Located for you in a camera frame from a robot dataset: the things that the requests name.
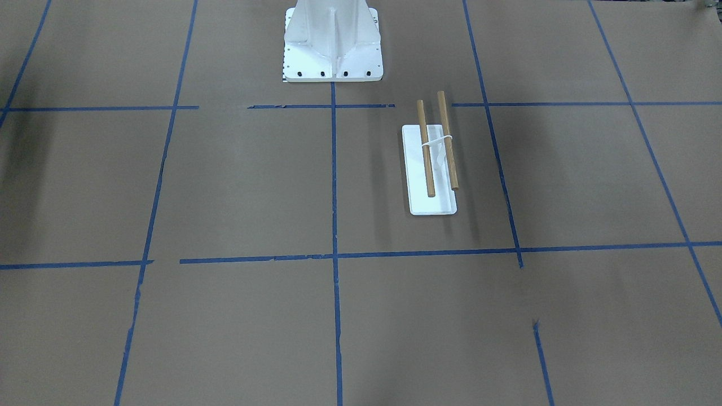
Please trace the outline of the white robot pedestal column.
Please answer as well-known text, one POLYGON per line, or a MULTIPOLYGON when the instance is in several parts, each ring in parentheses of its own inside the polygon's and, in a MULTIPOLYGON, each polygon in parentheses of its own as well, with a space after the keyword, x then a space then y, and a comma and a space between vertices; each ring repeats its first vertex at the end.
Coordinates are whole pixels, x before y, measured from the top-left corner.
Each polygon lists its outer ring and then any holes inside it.
POLYGON ((284 82, 376 82, 381 28, 366 1, 298 1, 284 18, 284 82))

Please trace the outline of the white wooden-bar towel rack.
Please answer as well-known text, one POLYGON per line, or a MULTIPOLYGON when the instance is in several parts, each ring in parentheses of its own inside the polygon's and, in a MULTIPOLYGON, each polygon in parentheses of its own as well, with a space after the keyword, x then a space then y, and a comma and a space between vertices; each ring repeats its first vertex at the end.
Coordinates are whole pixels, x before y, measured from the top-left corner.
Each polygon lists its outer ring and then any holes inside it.
POLYGON ((414 216, 455 215, 460 188, 448 98, 437 92, 439 124, 426 121, 425 105, 417 101, 418 123, 400 128, 408 211, 414 216))

